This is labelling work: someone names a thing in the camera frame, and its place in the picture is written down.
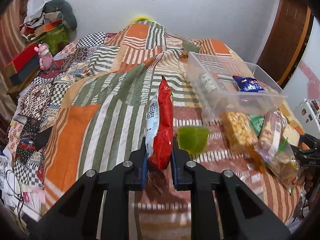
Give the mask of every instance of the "blue snack bag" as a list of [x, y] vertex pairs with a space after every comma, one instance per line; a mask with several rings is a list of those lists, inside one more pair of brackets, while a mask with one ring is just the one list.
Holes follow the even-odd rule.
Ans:
[[258, 92], [265, 93], [266, 91], [259, 84], [259, 82], [251, 77], [240, 77], [240, 76], [232, 76], [233, 79], [237, 82], [237, 85], [241, 92]]

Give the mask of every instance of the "dark green cushion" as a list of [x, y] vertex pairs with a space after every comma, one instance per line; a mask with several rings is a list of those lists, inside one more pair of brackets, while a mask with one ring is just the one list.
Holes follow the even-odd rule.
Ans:
[[67, 22], [71, 30], [77, 28], [77, 20], [72, 12], [72, 7], [70, 3], [65, 0], [51, 0], [47, 2], [43, 7], [43, 12], [62, 12], [63, 19]]

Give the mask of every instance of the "green snack package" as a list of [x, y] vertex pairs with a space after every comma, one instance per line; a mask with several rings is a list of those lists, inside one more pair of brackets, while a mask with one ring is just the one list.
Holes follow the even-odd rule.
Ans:
[[257, 136], [259, 136], [263, 126], [264, 117], [256, 114], [248, 114], [247, 117], [249, 119], [249, 123], [251, 124], [254, 132], [256, 133]]
[[197, 154], [207, 145], [209, 129], [201, 126], [182, 126], [178, 129], [178, 145], [189, 154]]

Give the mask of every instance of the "patterned blanket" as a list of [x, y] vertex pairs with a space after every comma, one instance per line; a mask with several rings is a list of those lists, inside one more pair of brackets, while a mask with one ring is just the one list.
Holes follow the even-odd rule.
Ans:
[[[88, 35], [66, 46], [54, 57], [51, 73], [39, 75], [19, 100], [10, 151], [22, 183], [32, 183], [34, 176], [49, 209], [88, 169], [103, 172], [127, 160], [141, 146], [148, 104], [163, 75], [173, 94], [174, 131], [183, 125], [210, 129], [206, 151], [194, 160], [210, 170], [233, 170], [287, 222], [300, 188], [290, 196], [270, 174], [256, 171], [249, 155], [233, 155], [218, 120], [203, 122], [198, 98], [185, 78], [189, 51], [238, 58], [220, 41], [182, 38], [150, 21], [116, 34]], [[243, 65], [236, 71], [245, 75]], [[292, 124], [299, 126], [295, 120]], [[49, 127], [48, 144], [40, 151], [21, 139], [34, 140]], [[190, 193], [174, 190], [170, 168], [164, 173], [167, 189], [161, 196], [151, 185], [130, 192], [131, 239], [190, 239]]]

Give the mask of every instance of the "brown curtain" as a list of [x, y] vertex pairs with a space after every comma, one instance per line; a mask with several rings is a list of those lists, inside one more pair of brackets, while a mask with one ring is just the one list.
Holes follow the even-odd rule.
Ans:
[[14, 115], [16, 106], [6, 94], [11, 82], [4, 75], [4, 67], [26, 46], [20, 35], [19, 25], [27, 15], [28, 0], [13, 0], [5, 14], [0, 18], [0, 144], [3, 134]]

